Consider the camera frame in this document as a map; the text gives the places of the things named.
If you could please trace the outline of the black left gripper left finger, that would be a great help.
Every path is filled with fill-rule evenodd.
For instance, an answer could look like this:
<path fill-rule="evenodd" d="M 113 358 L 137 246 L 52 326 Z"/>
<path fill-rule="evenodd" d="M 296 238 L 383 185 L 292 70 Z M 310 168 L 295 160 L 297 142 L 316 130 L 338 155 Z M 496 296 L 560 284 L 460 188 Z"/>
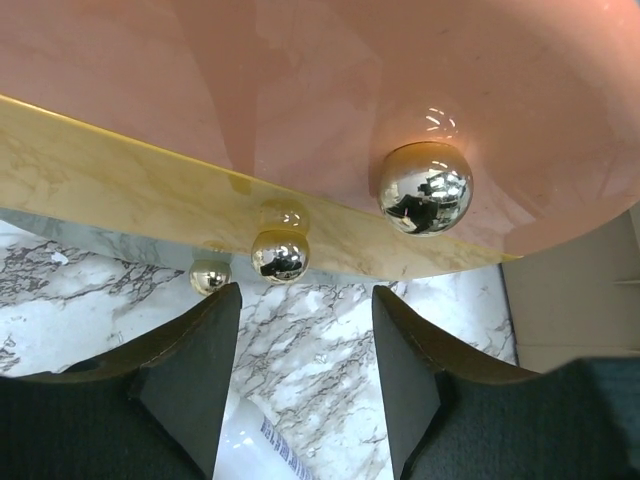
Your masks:
<path fill-rule="evenodd" d="M 242 296 L 230 284 L 60 373 L 1 380 L 5 479 L 209 479 Z"/>

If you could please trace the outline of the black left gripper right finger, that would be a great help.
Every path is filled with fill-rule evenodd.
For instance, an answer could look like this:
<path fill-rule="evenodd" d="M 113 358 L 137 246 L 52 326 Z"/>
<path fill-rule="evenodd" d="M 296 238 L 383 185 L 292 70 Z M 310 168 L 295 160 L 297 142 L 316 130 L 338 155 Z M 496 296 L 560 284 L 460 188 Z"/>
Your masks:
<path fill-rule="evenodd" d="M 593 357 L 536 373 L 372 294 L 397 479 L 635 479 L 639 361 Z"/>

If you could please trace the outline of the yellow drawer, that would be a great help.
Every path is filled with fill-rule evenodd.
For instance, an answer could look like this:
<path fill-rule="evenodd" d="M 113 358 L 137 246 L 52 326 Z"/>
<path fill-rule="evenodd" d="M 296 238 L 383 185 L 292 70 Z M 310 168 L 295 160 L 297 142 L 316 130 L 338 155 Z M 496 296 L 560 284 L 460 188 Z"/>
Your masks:
<path fill-rule="evenodd" d="M 1 210 L 250 258 L 267 233 L 303 236 L 309 283 L 406 281 L 507 255 L 203 163 L 18 100 L 1 100 Z"/>

